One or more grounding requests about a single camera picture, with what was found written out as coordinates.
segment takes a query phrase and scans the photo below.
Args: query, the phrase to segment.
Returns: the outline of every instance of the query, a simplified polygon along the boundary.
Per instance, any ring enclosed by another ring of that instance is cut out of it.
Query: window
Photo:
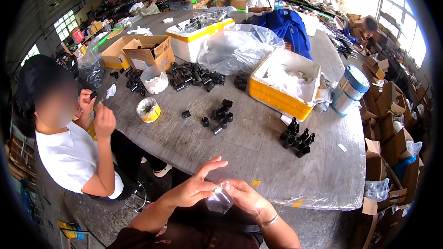
[[[426,54],[426,44],[424,42],[423,35],[420,31],[417,21],[415,20],[413,11],[406,0],[382,0],[381,12],[389,14],[398,23],[401,24],[400,33],[399,30],[389,23],[382,16],[379,17],[379,23],[388,28],[394,36],[398,36],[398,42],[400,42],[401,48],[406,50],[409,55],[415,59],[418,68]]]
[[[74,12],[70,10],[63,17],[59,18],[57,22],[54,23],[55,31],[60,37],[61,41],[64,41],[69,33],[75,28],[78,27],[77,21],[75,20]]]
[[[29,58],[31,58],[34,55],[38,55],[40,54],[39,49],[37,48],[36,45],[34,45],[33,47],[31,47],[31,49],[29,50],[29,52],[26,54],[25,58],[23,59],[22,63],[20,64],[21,66],[23,66],[25,64],[25,61]]]

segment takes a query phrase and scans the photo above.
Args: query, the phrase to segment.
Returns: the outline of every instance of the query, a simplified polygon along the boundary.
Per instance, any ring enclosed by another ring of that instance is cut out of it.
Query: yellow sticker
[[[298,208],[298,207],[300,207],[300,206],[303,204],[303,200],[304,200],[304,199],[300,199],[300,200],[294,202],[294,204],[292,204],[291,207],[294,207],[294,208]]]

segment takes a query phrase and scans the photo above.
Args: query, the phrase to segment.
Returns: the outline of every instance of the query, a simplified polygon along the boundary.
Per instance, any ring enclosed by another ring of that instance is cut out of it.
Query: ceiling
[[[82,0],[25,0],[15,20],[15,29],[9,36],[7,46],[7,73],[14,69],[24,58],[23,51],[30,48],[41,34],[48,34],[54,30],[53,23]]]

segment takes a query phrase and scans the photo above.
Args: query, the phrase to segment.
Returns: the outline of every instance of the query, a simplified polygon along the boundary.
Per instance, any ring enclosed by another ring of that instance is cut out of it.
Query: bottle
[[[277,0],[274,2],[274,10],[283,9],[283,2],[281,0]]]

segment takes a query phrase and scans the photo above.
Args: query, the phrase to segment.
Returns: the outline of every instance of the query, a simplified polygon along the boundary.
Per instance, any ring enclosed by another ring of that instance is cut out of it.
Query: black hair
[[[365,17],[365,21],[366,21],[366,27],[368,28],[369,31],[375,32],[377,31],[377,20],[373,17],[373,16],[367,16]]]
[[[62,68],[50,57],[35,55],[25,61],[20,69],[17,91],[12,100],[12,121],[23,135],[35,138],[36,106],[34,104],[36,83],[44,73]]]

